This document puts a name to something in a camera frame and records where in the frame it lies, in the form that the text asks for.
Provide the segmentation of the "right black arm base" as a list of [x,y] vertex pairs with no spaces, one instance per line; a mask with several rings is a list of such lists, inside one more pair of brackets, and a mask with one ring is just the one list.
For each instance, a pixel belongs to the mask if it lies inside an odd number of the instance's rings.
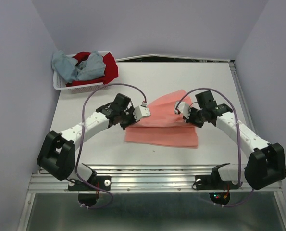
[[195,181],[192,185],[194,190],[224,190],[233,189],[236,190],[239,187],[233,184],[231,181],[222,181],[219,176],[208,175],[196,175]]

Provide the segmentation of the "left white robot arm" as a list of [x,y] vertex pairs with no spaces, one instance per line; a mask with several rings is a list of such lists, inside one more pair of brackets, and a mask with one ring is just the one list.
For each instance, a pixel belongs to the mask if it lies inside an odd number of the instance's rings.
[[97,189],[96,172],[80,162],[83,144],[96,134],[119,124],[126,129],[150,111],[143,103],[134,107],[129,97],[118,93],[113,102],[105,104],[82,122],[62,132],[49,132],[43,142],[37,164],[59,181],[76,180],[86,190]]

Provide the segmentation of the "pink pleated skirt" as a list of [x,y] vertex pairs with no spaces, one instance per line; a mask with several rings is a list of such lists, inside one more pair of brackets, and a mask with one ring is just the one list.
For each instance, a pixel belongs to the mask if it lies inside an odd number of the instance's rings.
[[127,127],[125,141],[165,147],[197,148],[195,127],[174,112],[175,103],[186,92],[178,90],[148,104],[151,116]]

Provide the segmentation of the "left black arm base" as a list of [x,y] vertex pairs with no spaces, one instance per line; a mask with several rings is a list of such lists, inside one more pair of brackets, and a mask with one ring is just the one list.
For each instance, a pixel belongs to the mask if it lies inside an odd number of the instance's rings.
[[70,179],[68,182],[68,191],[98,191],[99,189],[110,191],[112,177],[110,175],[93,175],[87,180],[87,184],[81,180]]

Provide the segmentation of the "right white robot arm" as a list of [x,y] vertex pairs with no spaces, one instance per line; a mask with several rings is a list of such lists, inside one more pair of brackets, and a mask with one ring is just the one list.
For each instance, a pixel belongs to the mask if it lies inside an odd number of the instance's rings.
[[175,104],[175,113],[181,114],[186,123],[201,128],[211,123],[237,144],[238,154],[244,153],[247,163],[224,163],[215,166],[208,175],[197,175],[195,190],[220,190],[226,186],[238,189],[243,183],[260,190],[286,177],[284,148],[278,143],[270,143],[242,123],[231,103],[218,104],[211,89],[203,89],[196,94],[199,108],[183,100]]

